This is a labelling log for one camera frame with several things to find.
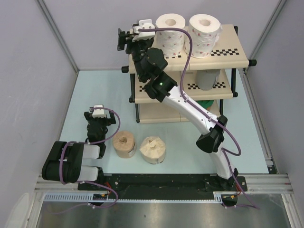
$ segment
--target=green object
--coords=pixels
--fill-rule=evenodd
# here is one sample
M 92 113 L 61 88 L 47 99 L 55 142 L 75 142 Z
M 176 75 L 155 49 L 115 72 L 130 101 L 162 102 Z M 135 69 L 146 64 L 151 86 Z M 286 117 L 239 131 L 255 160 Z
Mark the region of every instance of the green object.
M 204 109 L 207 109 L 211 107 L 213 104 L 214 100 L 206 100 L 206 101 L 197 101 L 197 103 L 202 106 Z

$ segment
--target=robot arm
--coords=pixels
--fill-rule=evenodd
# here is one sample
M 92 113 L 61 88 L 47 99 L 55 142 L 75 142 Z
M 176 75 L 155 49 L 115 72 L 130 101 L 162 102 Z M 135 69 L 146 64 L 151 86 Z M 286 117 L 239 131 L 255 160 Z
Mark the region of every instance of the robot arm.
M 221 179 L 221 185 L 223 187 L 231 187 L 234 184 L 234 180 L 221 150 L 224 141 L 223 129 L 210 121 L 210 119 L 213 119 L 225 126 L 227 118 L 223 115 L 217 118 L 216 115 L 201 107 L 184 92 L 187 100 L 196 104 L 200 110 L 208 114 L 209 117 L 206 117 L 191 106 L 187 100 L 183 99 L 177 82 L 164 72 L 164 68 L 168 63 L 164 58 L 163 52 L 160 49 L 151 47 L 155 32 L 152 32 L 152 34 L 151 32 L 138 31 L 138 29 L 145 27 L 153 28 L 152 20 L 144 20 L 144 23 L 139 21 L 139 24 L 133 25 L 133 33 L 125 33 L 118 29 L 117 50 L 123 50 L 125 44 L 127 45 L 126 53 L 132 55 L 139 81 L 148 82 L 144 86 L 144 90 L 151 99 L 157 99 L 159 102 L 176 109 L 197 127 L 201 136 L 196 145 L 202 151 L 210 154 L 217 168 L 217 174 Z M 234 169 L 234 175 L 237 176 L 237 174 L 237 169 Z

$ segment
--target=gray cylinder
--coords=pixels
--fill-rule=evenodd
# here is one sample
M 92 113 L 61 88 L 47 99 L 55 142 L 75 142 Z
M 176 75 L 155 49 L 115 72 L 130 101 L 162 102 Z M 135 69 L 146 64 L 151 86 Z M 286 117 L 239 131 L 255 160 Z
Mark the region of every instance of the gray cylinder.
M 195 83 L 201 90 L 210 90 L 219 78 L 220 69 L 198 70 Z

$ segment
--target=brown toilet paper roll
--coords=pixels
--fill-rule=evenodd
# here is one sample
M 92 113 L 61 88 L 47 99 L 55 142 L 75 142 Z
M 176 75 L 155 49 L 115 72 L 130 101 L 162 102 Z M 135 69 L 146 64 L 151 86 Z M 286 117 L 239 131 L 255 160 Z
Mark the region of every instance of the brown toilet paper roll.
M 131 132 L 118 132 L 113 137 L 113 147 L 121 158 L 131 158 L 136 151 L 135 139 Z

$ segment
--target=shelf board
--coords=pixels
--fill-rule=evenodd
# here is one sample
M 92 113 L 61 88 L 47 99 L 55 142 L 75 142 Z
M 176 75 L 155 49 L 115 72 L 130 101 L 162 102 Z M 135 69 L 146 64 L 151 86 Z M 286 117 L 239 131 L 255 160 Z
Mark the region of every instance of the shelf board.
M 188 119 L 183 117 L 178 111 L 162 103 L 140 104 L 139 111 L 141 124 L 188 121 Z M 213 102 L 210 112 L 220 116 L 219 106 L 216 100 Z
M 233 25 L 222 25 L 223 32 L 214 46 L 211 55 L 206 58 L 191 57 L 188 70 L 208 70 L 227 68 L 246 68 L 249 64 L 242 45 Z M 184 50 L 176 57 L 166 58 L 168 65 L 166 71 L 182 71 L 188 55 Z M 134 74 L 135 67 L 132 57 L 129 56 L 129 73 Z
M 181 72 L 167 72 L 178 84 L 180 84 Z M 224 69 L 221 70 L 216 85 L 211 90 L 201 90 L 195 84 L 196 71 L 187 71 L 183 85 L 184 91 L 195 101 L 202 100 L 216 100 L 216 99 L 229 99 L 233 97 L 227 75 Z M 158 103 L 156 99 L 151 99 L 143 90 L 144 83 L 139 82 L 135 77 L 135 103 Z

